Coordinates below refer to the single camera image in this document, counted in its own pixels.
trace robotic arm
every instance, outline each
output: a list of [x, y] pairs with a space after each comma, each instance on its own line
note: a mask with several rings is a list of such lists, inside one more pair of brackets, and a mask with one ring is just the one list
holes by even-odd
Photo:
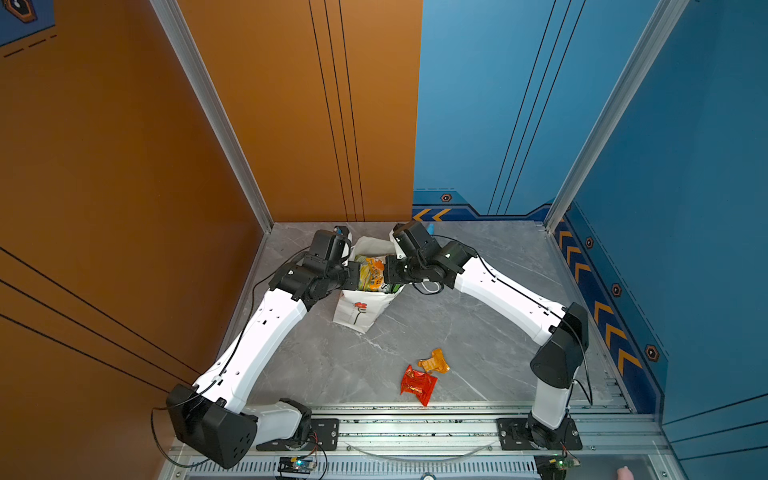
[[[385, 282], [429, 280], [456, 288], [509, 318], [541, 346], [531, 361], [538, 384], [528, 430], [540, 448], [559, 449], [571, 384], [588, 347], [586, 310], [525, 289], [462, 243], [440, 247], [418, 222], [396, 225], [390, 237], [397, 254], [386, 259]], [[262, 369], [307, 311], [333, 290], [357, 289], [359, 264], [348, 261], [350, 247], [345, 227], [319, 230], [303, 259], [278, 269], [237, 341], [191, 389], [177, 385], [168, 395], [179, 440], [224, 468], [237, 464], [253, 443], [306, 442], [311, 411], [298, 402], [281, 399], [256, 407], [252, 415], [241, 412]]]

